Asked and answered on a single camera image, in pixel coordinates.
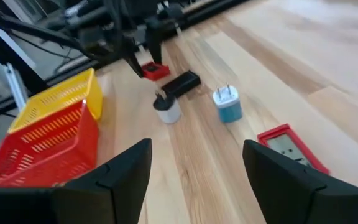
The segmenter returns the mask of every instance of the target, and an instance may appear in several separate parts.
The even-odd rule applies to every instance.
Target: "plastic basket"
[[[98,133],[84,100],[8,134],[0,145],[0,187],[50,187],[93,169]]]
[[[29,98],[25,108],[11,124],[8,133],[14,133],[82,99],[86,99],[93,118],[98,120],[102,110],[103,94],[93,68]]]

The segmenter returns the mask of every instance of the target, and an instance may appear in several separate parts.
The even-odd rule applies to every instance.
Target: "power adapter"
[[[227,85],[214,91],[213,100],[218,109],[219,119],[230,123],[242,118],[239,93],[234,86]]]

